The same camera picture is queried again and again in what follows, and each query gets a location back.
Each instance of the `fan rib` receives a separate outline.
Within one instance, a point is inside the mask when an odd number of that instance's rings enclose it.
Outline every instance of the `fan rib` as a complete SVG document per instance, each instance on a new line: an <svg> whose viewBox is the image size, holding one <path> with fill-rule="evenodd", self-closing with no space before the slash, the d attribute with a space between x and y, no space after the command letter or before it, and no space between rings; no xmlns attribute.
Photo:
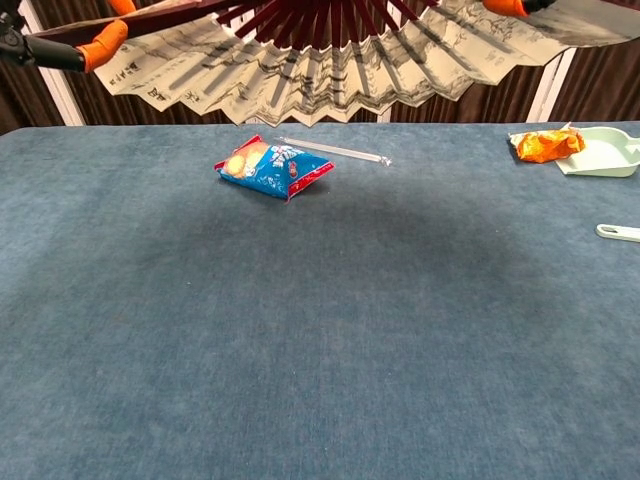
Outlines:
<svg viewBox="0 0 640 480"><path fill-rule="evenodd" d="M253 0L234 8L233 10L229 10L227 13L224 13L218 17L218 23L229 23L231 20L241 17L249 10L255 8L261 3L265 3L266 1L267 0Z"/></svg>
<svg viewBox="0 0 640 480"><path fill-rule="evenodd" d="M376 24L373 22L373 18L371 18L371 15L369 14L367 6L364 4L364 0L353 0L353 3L356 5L356 10L362 17L364 25L367 28L367 33L371 36L378 35L378 29L376 28Z"/></svg>
<svg viewBox="0 0 640 480"><path fill-rule="evenodd" d="M389 14L389 11L382 4L381 0L369 0L369 1L373 4L373 7L378 11L378 13L382 15L384 23L386 23L391 30L400 30L400 28L398 27L398 24L393 19L391 14Z"/></svg>
<svg viewBox="0 0 640 480"><path fill-rule="evenodd" d="M223 8L237 7L238 5L244 5L247 0L203 0L196 8L201 8L205 12L220 11Z"/></svg>
<svg viewBox="0 0 640 480"><path fill-rule="evenodd" d="M329 16L329 2L323 2L318 12L318 20L316 21L316 30L313 34L313 48L320 50L322 48L322 39L324 38L324 28Z"/></svg>
<svg viewBox="0 0 640 480"><path fill-rule="evenodd" d="M289 17L289 20L284 24L284 27L282 27L282 30L280 30L280 33L278 34L278 37L273 42L276 47L282 48L287 38L289 38L289 35L291 35L291 32L293 32L293 29L295 28L296 23L299 19L300 5L298 4L298 6L295 6L291 9L291 16Z"/></svg>
<svg viewBox="0 0 640 480"><path fill-rule="evenodd" d="M318 15L318 9L316 7L317 0L314 0L313 5L307 9L304 14L304 19L302 20L302 25L300 30L298 31L298 35L293 41L293 48L296 50L302 50L304 48L304 43L309 37L309 31L311 29L311 24L315 20Z"/></svg>
<svg viewBox="0 0 640 480"><path fill-rule="evenodd" d="M349 38L352 42L358 43L360 38L358 37L356 18L353 15L353 3L349 0L342 0L342 11L344 12L344 21L349 29Z"/></svg>
<svg viewBox="0 0 640 480"><path fill-rule="evenodd" d="M416 15L416 13L411 10L406 3L404 3L403 0L388 0L389 3L391 3L394 7L396 7L398 10L400 10L400 13L402 13L405 17L407 17L409 20L418 20L418 15Z"/></svg>
<svg viewBox="0 0 640 480"><path fill-rule="evenodd" d="M249 32L257 29L261 23L271 17L274 13L278 11L278 7L280 7L281 0L271 0L269 4L256 13L256 15L245 23L242 27L238 29L236 32L236 36L242 38L246 36Z"/></svg>
<svg viewBox="0 0 640 480"><path fill-rule="evenodd" d="M279 10L275 16L269 20L269 22L260 29L258 34L256 35L256 40L259 42L266 42L269 39L274 37L274 33L276 32L276 27L278 25L282 25L289 16L292 15L293 11L291 8L284 8L284 5L287 4L287 0L279 0Z"/></svg>
<svg viewBox="0 0 640 480"><path fill-rule="evenodd" d="M331 44L334 48L342 46L341 0L331 0Z"/></svg>

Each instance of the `blue chip bag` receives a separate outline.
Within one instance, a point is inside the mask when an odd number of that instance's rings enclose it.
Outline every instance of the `blue chip bag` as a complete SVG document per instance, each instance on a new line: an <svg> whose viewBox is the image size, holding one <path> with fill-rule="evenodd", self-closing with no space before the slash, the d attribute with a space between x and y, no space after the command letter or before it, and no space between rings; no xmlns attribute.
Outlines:
<svg viewBox="0 0 640 480"><path fill-rule="evenodd" d="M333 168L326 158L269 145L259 135L214 167L225 180L287 201Z"/></svg>

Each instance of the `snack bag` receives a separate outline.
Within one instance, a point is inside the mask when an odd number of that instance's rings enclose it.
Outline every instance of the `snack bag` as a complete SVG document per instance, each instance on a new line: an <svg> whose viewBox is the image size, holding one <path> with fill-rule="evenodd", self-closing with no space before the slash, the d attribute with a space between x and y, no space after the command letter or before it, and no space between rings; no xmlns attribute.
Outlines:
<svg viewBox="0 0 640 480"><path fill-rule="evenodd" d="M512 144L520 160L534 163L560 160L585 149L584 138L575 128L514 135Z"/></svg>
<svg viewBox="0 0 640 480"><path fill-rule="evenodd" d="M214 169L225 180L290 200L334 164L287 145L269 145L256 135Z"/></svg>

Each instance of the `red wooden fan rib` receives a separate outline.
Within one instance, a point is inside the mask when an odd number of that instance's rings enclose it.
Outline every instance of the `red wooden fan rib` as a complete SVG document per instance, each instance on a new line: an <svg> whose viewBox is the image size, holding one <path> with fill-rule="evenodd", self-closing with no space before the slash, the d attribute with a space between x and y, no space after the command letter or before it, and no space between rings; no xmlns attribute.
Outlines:
<svg viewBox="0 0 640 480"><path fill-rule="evenodd" d="M348 39L360 42L367 36L380 35L384 30L376 28L372 14L382 18L385 26L392 30L400 27L387 10L383 0L231 0L235 5L218 17L218 22L229 24L240 18L249 10L256 9L255 16L236 30L240 38L257 30L256 40L265 42L273 40L277 47L283 47L299 26L292 41L292 46L301 50L313 33L310 45L320 49L322 40L330 28L331 45L342 46L346 40L343 36L343 24L347 28ZM408 5L408 0L388 0L402 15L409 20L416 20L418 14ZM437 6L437 0L420 0L417 3L425 7ZM358 29L358 20L364 25Z"/></svg>

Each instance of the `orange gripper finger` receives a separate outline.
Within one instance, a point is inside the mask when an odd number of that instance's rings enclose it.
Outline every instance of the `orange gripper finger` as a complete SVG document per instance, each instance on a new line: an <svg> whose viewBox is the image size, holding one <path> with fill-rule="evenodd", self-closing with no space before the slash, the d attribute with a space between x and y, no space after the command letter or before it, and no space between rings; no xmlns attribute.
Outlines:
<svg viewBox="0 0 640 480"><path fill-rule="evenodd" d="M136 11L133 0L109 0L109 5L111 5L118 15L126 15L127 13Z"/></svg>
<svg viewBox="0 0 640 480"><path fill-rule="evenodd" d="M498 15L506 17L527 17L523 0L482 0L484 7Z"/></svg>
<svg viewBox="0 0 640 480"><path fill-rule="evenodd" d="M84 55L85 73L92 72L111 60L127 39L128 33L127 24L122 20L115 20L93 39L93 43L78 47Z"/></svg>

